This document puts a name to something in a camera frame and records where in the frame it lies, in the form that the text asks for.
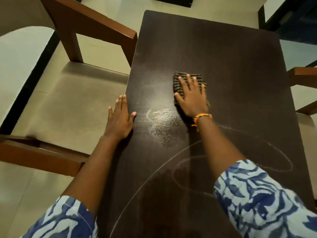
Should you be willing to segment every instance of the patterned shirt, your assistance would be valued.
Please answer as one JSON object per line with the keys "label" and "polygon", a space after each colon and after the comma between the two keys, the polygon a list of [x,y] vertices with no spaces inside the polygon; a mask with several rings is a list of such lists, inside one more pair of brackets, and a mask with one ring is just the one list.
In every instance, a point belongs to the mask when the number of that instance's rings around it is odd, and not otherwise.
{"label": "patterned shirt", "polygon": [[[317,215],[250,160],[230,166],[215,183],[217,199],[243,237],[317,237]],[[95,238],[97,224],[78,200],[62,196],[23,238]]]}

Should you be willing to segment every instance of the orange bracelet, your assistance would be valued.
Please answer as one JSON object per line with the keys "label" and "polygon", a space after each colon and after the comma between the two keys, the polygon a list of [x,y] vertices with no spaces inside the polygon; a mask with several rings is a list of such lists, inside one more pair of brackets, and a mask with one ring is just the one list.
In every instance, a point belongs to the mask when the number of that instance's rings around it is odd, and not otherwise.
{"label": "orange bracelet", "polygon": [[193,118],[195,124],[192,124],[192,126],[193,126],[193,127],[197,127],[197,124],[196,124],[197,119],[198,119],[199,117],[203,117],[203,116],[208,116],[208,117],[210,117],[210,118],[212,119],[212,115],[211,115],[211,114],[199,114],[199,115],[197,115],[195,118]]}

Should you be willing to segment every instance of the beige cushion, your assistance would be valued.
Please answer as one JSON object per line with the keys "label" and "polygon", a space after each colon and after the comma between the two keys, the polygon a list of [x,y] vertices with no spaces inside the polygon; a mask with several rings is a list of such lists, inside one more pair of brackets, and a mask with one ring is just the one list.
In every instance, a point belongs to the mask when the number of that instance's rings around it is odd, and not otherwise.
{"label": "beige cushion", "polygon": [[0,0],[0,36],[22,27],[55,29],[41,0]]}
{"label": "beige cushion", "polygon": [[129,76],[69,62],[58,78],[27,135],[91,154],[105,130],[108,108],[125,94]]}
{"label": "beige cushion", "polygon": [[315,200],[317,200],[317,132],[312,118],[308,115],[297,114],[301,139],[303,141],[310,181]]}

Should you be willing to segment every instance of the left hand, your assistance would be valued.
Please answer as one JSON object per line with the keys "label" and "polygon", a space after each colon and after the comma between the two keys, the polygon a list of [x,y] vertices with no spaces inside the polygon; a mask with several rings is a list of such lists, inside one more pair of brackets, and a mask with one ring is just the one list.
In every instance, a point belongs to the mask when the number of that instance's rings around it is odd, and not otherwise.
{"label": "left hand", "polygon": [[117,142],[125,139],[133,128],[136,114],[136,112],[132,112],[129,115],[126,95],[121,95],[116,101],[114,112],[109,107],[108,122],[103,136],[110,137]]}

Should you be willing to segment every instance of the chair seat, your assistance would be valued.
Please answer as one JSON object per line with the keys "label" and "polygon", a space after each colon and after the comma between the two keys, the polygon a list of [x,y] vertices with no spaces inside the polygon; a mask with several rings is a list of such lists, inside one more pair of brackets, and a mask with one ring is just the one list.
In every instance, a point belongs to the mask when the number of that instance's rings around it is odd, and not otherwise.
{"label": "chair seat", "polygon": [[300,113],[296,114],[314,198],[317,200],[317,132],[310,116]]}
{"label": "chair seat", "polygon": [[35,114],[27,136],[91,154],[103,135],[108,108],[125,94],[129,76],[69,62]]}

